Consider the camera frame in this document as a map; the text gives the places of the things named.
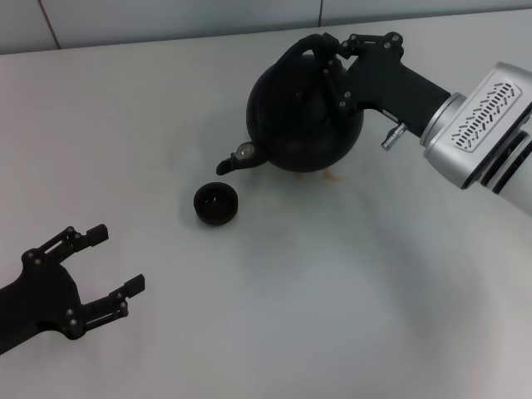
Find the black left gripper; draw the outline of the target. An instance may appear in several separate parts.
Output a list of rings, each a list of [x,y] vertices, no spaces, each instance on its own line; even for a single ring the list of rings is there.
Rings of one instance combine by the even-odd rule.
[[[143,274],[103,298],[81,304],[73,278],[58,263],[108,239],[104,224],[84,234],[69,226],[38,249],[22,255],[21,274],[1,288],[2,354],[46,331],[76,340],[129,315],[127,299],[145,290]]]

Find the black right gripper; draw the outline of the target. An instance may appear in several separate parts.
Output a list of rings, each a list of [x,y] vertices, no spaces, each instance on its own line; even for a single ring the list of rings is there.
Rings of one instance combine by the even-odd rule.
[[[397,32],[351,34],[340,42],[337,54],[356,60],[347,71],[335,57],[325,62],[323,89],[329,107],[347,113],[351,92],[356,109],[387,114],[412,134],[422,135],[451,94],[402,64],[402,43]]]

